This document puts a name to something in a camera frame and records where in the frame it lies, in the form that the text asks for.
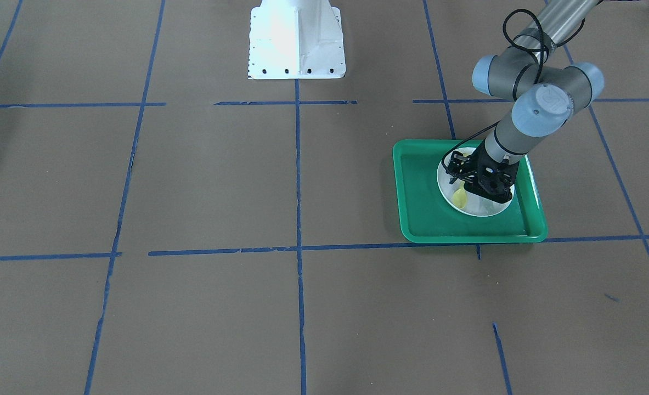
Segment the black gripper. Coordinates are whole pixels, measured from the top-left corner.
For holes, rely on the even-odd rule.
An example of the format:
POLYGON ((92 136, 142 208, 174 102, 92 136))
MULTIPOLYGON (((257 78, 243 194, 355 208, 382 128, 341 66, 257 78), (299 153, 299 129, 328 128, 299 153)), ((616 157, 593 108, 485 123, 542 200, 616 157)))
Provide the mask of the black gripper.
POLYGON ((496 202, 508 203, 514 198, 511 188, 515 184, 518 164, 510 164, 507 160, 494 161, 485 148, 479 145, 470 155, 467 163, 471 167, 469 182, 466 182, 466 191, 470 194, 496 202))

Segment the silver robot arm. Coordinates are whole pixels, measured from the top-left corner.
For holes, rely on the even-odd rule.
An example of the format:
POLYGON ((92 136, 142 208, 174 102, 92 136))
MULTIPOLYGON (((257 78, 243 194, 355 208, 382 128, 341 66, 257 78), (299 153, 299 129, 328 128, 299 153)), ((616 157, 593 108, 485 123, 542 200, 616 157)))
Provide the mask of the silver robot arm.
POLYGON ((520 161, 545 138, 587 108, 603 91, 602 71, 591 63, 562 69, 546 65, 582 29, 598 1, 550 1, 539 13, 519 8, 531 23, 499 55, 480 59, 472 73, 476 90, 514 103, 462 165, 467 192, 498 203, 512 199, 520 161))

